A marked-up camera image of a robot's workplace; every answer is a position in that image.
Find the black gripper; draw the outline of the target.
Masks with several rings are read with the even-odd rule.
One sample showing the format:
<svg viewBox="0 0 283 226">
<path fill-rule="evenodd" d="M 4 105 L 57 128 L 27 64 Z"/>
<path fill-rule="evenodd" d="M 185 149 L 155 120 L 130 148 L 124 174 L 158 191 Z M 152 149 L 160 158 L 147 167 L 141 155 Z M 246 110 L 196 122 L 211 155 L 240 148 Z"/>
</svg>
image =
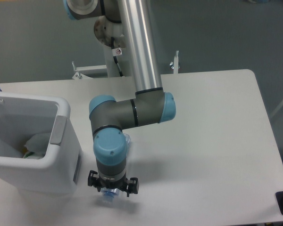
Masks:
<svg viewBox="0 0 283 226">
<path fill-rule="evenodd" d="M 119 189 L 122 187 L 122 191 L 126 192 L 126 197 L 130 194 L 138 194 L 139 191 L 139 180 L 138 178 L 127 179 L 124 175 L 120 180 L 104 180 L 99 177 L 98 172 L 90 170 L 88 175 L 88 186 L 95 187 L 98 192 L 102 189 Z"/>
</svg>

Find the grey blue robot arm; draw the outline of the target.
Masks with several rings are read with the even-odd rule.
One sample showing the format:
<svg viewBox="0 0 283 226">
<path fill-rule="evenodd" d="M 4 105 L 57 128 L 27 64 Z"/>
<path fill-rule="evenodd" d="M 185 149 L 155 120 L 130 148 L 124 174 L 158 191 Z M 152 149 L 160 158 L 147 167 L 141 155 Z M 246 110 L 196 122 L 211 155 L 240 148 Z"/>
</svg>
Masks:
<svg viewBox="0 0 283 226">
<path fill-rule="evenodd" d="M 120 77 L 132 76 L 135 98 L 94 97 L 89 104 L 97 171 L 88 186 L 112 196 L 115 189 L 137 194 L 139 181 L 127 178 L 129 151 L 125 129 L 162 123 L 176 115 L 174 97 L 165 92 L 157 67 L 148 4 L 144 0 L 66 0 L 73 20 L 96 18 L 94 34 L 109 51 Z"/>
</svg>

